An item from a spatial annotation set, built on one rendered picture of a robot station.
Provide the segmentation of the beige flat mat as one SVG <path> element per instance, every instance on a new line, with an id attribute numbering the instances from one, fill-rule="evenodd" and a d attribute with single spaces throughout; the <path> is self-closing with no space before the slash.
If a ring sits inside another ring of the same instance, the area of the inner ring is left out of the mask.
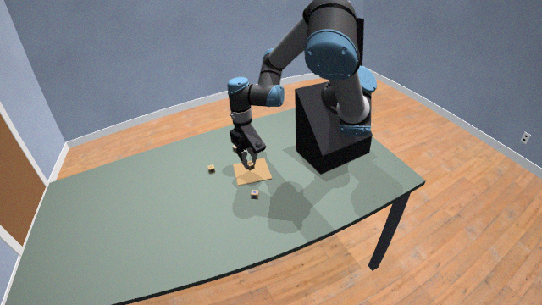
<path id="1" fill-rule="evenodd" d="M 233 166 L 238 186 L 272 179 L 265 158 L 257 159 L 255 169 L 251 171 L 246 170 L 242 163 L 233 164 Z"/>

